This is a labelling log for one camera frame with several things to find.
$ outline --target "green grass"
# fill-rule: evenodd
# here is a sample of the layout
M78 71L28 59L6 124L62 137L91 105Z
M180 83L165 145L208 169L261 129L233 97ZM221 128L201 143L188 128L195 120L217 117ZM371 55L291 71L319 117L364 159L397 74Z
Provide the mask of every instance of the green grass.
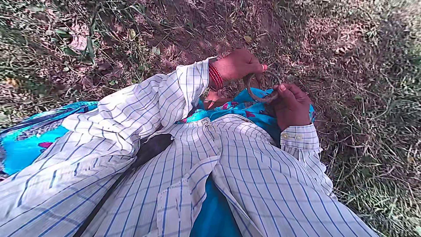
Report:
M418 0L0 0L0 19L0 126L246 47L309 93L339 200L421 236Z

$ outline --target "white shirt with blue stripes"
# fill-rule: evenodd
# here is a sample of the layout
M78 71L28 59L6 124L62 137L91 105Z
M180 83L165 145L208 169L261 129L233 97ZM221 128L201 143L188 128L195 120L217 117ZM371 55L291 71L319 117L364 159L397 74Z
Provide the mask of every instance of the white shirt with blue stripes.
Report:
M332 194L312 124L287 128L280 148L239 115L174 124L208 81L208 59L178 66L66 118L70 132L0 183L0 235L72 236L136 159L139 140L171 133L173 143L120 183L83 236L189 236L209 175L243 236L376 236Z

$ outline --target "dry leaf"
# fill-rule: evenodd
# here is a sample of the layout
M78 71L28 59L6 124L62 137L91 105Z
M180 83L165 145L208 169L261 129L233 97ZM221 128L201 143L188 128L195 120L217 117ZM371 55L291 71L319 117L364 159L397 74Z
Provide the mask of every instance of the dry leaf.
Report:
M113 71L111 73L108 73L105 76L108 77L108 79L112 80L113 78L120 78L122 73L123 73L123 65L120 64L118 66L115 66Z
M83 87L89 88L93 86L93 81L91 78L88 78L87 76L84 76L82 80L80 80L80 84L82 84Z
M98 71L104 71L111 67L111 64L109 64L107 61L100 61L98 62Z
M250 37L250 36L248 36L248 35L245 35L245 36L244 36L244 39L245 39L245 41L246 41L247 43L250 43L250 42L251 42L251 37Z
M87 45L86 37L74 35L72 37L72 42L69 46L77 49L77 50L85 50Z

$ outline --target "person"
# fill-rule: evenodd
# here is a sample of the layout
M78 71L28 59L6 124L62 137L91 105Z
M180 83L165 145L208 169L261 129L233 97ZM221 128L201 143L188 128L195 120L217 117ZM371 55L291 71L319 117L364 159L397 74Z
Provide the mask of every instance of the person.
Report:
M376 236L332 193L297 86L274 87L275 117L235 99L194 116L207 87L267 70L244 49L210 60L68 115L69 131L0 183L2 236Z

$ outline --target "bangle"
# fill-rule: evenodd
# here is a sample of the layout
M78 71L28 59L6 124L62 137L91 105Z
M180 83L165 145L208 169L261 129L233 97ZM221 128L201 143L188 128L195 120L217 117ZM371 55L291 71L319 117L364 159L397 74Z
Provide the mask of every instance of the bangle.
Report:
M217 90L220 90L223 88L224 81L222 80L222 77L219 74L218 70L212 64L209 64L209 76L215 83Z

